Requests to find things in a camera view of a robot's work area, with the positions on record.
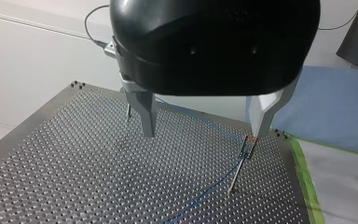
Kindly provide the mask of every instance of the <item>blue cloth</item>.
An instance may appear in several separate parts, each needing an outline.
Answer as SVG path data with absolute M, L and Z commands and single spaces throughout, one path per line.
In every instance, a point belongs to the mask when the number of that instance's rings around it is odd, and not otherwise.
M 358 152 L 358 69 L 304 66 L 292 100 L 272 127 Z

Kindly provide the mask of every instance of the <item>metal rod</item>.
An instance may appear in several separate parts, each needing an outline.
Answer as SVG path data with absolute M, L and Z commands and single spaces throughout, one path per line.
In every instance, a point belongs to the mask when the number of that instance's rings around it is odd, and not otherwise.
M 252 158 L 252 156 L 253 156 L 253 154 L 254 154 L 254 151 L 255 151 L 255 145 L 257 144 L 257 138 L 255 139 L 255 143 L 252 145 L 252 147 L 251 147 L 251 151 L 249 152 L 249 155 L 247 156 L 247 157 L 243 157 L 242 159 L 241 159 L 241 161 L 240 161 L 240 165 L 238 166 L 238 168 L 237 168 L 237 171 L 235 172 L 235 175 L 234 175 L 234 178 L 233 178 L 233 180 L 232 180 L 232 182 L 231 182 L 231 186 L 229 187 L 229 189 L 228 189 L 228 194 L 229 193 L 231 193 L 231 192 L 234 192 L 234 190 L 235 190 L 235 184 L 237 183 L 237 180 L 238 180 L 238 176 L 240 175 L 240 171 L 241 171 L 241 169 L 242 169 L 242 166 L 243 166 L 243 162 L 245 161 L 245 160 L 250 160 L 251 158 Z
M 242 157 L 244 150 L 246 148 L 246 141 L 248 140 L 248 135 L 245 135 L 245 138 L 242 141 L 242 146 L 240 148 L 240 153 L 238 154 L 238 158 Z
M 127 119 L 129 119 L 131 117 L 131 105 L 128 104 L 127 105 Z
M 237 168 L 237 172 L 235 172 L 234 179 L 231 182 L 231 186 L 228 189 L 228 194 L 234 191 L 235 184 L 237 183 L 238 175 L 240 174 L 241 167 L 243 166 L 243 162 L 245 161 L 245 158 L 242 158 L 240 161 L 240 166 Z

